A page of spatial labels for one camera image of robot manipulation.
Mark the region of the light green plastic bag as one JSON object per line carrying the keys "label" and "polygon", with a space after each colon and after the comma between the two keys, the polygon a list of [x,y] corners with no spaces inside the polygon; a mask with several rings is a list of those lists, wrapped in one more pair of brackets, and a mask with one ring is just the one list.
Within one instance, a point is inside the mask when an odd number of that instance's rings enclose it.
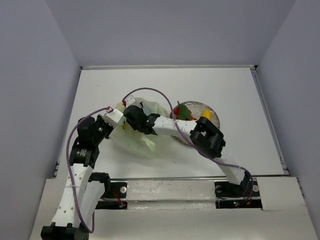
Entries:
{"label": "light green plastic bag", "polygon": [[[137,97],[136,101],[142,104],[143,112],[148,114],[159,114],[169,117],[169,112],[158,102],[148,101],[144,98]],[[137,156],[146,158],[157,158],[169,147],[172,138],[168,135],[145,135],[135,131],[127,123],[123,122],[118,125],[110,134],[109,139],[118,147]]]}

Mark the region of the red fake cherries with leaf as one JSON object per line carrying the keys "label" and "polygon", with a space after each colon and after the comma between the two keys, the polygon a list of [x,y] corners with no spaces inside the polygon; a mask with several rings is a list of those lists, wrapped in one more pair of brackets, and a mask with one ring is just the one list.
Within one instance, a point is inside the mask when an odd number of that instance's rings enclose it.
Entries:
{"label": "red fake cherries with leaf", "polygon": [[191,110],[184,104],[177,101],[177,106],[173,109],[170,117],[175,120],[182,121],[196,121],[197,119],[193,117]]}

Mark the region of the yellow fake mango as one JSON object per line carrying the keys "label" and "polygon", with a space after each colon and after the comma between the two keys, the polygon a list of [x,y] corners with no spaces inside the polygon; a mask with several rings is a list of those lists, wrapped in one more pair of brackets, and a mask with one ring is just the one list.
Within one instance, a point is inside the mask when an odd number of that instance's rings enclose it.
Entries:
{"label": "yellow fake mango", "polygon": [[211,113],[211,111],[210,111],[209,109],[204,109],[204,110],[202,111],[201,116],[204,117],[204,118],[206,118],[206,119],[208,119],[209,121],[212,120],[212,113]]}

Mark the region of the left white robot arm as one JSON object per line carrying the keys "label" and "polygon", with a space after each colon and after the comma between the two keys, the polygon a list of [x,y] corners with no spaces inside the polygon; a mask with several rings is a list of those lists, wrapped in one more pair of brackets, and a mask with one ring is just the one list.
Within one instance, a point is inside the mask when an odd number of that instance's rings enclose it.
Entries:
{"label": "left white robot arm", "polygon": [[95,229],[94,212],[100,198],[110,194],[107,173],[94,172],[99,144],[109,138],[114,127],[101,115],[81,118],[71,131],[74,142],[67,142],[68,175],[58,209],[49,226],[43,226],[43,240],[87,240]]}

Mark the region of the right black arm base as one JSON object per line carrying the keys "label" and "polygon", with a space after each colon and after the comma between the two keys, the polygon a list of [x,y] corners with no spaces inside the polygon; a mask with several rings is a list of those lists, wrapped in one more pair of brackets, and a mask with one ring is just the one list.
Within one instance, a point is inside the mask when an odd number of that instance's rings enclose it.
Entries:
{"label": "right black arm base", "polygon": [[214,183],[214,194],[216,197],[215,207],[217,209],[262,209],[260,189],[256,179],[253,180],[253,192],[249,197],[250,190],[243,193],[238,185],[228,181],[216,181]]}

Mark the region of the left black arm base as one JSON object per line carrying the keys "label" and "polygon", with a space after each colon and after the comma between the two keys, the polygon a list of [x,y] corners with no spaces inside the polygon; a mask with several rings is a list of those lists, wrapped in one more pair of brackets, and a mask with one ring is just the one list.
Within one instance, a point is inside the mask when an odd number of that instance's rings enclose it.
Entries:
{"label": "left black arm base", "polygon": [[128,207],[126,181],[112,181],[109,192],[105,192],[98,201],[96,210],[126,210]]}

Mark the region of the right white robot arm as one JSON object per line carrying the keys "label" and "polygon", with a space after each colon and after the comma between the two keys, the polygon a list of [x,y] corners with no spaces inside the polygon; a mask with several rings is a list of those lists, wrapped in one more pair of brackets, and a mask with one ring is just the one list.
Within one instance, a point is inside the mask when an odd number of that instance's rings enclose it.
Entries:
{"label": "right white robot arm", "polygon": [[181,137],[200,155],[211,160],[222,170],[235,196],[252,192],[252,175],[244,167],[222,158],[226,146],[224,134],[206,117],[198,120],[179,120],[151,113],[130,105],[124,112],[126,122],[133,130],[145,135]]}

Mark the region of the aluminium table frame rail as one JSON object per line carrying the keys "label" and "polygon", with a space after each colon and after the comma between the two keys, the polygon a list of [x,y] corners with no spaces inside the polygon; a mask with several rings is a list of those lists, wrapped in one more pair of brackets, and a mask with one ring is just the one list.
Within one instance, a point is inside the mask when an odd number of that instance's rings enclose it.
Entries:
{"label": "aluminium table frame rail", "polygon": [[135,69],[196,69],[196,68],[249,68],[256,70],[258,65],[223,65],[223,64],[209,64],[209,65],[91,65],[81,66],[81,70],[135,70]]}

